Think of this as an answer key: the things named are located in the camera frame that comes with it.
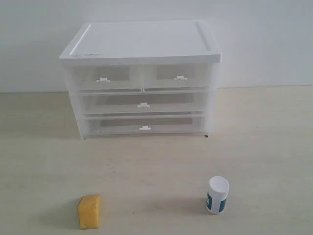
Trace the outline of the clear drawer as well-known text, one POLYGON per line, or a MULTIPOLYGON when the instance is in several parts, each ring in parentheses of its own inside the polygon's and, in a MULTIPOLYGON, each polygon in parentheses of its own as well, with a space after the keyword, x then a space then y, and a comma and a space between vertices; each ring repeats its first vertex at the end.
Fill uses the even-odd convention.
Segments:
POLYGON ((144 66, 143 88, 146 92, 207 89, 211 86, 211 68, 211 64, 144 66))
POLYGON ((140 92, 141 68, 137 66, 83 67, 75 82, 82 91, 135 91, 140 92))
POLYGON ((86 121, 89 136, 208 132, 202 114, 88 117, 86 121))
POLYGON ((80 97, 87 115, 203 111, 208 94, 86 95, 80 97))

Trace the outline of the yellow cheese wedge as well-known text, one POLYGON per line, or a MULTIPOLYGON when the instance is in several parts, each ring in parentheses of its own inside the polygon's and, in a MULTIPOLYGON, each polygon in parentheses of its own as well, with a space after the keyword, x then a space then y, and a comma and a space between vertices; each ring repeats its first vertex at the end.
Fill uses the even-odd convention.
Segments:
POLYGON ((80 229, 98 229, 100 212, 100 194, 82 197, 77 207, 80 229))

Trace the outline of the white bottle blue label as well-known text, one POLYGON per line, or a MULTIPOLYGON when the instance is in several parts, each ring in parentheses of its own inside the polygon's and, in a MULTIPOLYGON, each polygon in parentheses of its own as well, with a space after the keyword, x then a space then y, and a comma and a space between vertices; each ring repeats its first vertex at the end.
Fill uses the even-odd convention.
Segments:
POLYGON ((214 176, 209 179, 206 208, 212 214, 219 214, 224 211, 229 189, 230 184, 224 177, 214 176))

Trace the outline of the white plastic drawer cabinet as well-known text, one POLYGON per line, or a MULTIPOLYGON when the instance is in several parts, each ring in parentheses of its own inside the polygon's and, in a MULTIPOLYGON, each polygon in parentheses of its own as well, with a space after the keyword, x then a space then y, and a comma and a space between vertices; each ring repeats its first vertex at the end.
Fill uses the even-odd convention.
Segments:
POLYGON ((199 20, 98 22, 86 23, 76 33, 59 56, 64 70, 69 98, 81 138, 94 138, 87 134, 88 117, 117 117, 143 115, 202 114, 206 118, 207 133, 212 130, 217 80, 222 53, 208 26, 199 20), (211 64, 211 86, 192 91, 154 91, 143 88, 142 69, 150 65, 211 64), (82 91, 75 82, 83 67, 137 66, 141 68, 140 92, 135 91, 82 91), (87 115, 80 97, 86 95, 182 94, 206 93, 208 100, 203 111, 147 112, 87 115))

